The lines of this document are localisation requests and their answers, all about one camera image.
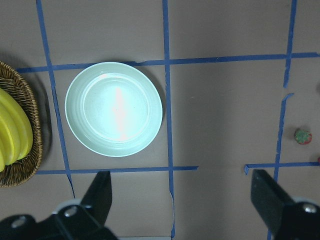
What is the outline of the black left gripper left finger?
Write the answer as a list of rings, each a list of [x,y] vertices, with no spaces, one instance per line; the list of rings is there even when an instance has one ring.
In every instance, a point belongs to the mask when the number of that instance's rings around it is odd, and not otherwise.
[[[99,171],[80,205],[102,226],[105,225],[112,206],[112,181],[109,171]]]

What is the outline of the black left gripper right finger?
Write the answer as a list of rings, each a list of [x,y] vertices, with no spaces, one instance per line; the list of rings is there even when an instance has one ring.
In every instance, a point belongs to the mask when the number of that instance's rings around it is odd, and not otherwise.
[[[280,231],[285,208],[296,204],[264,169],[252,172],[250,199],[272,234]]]

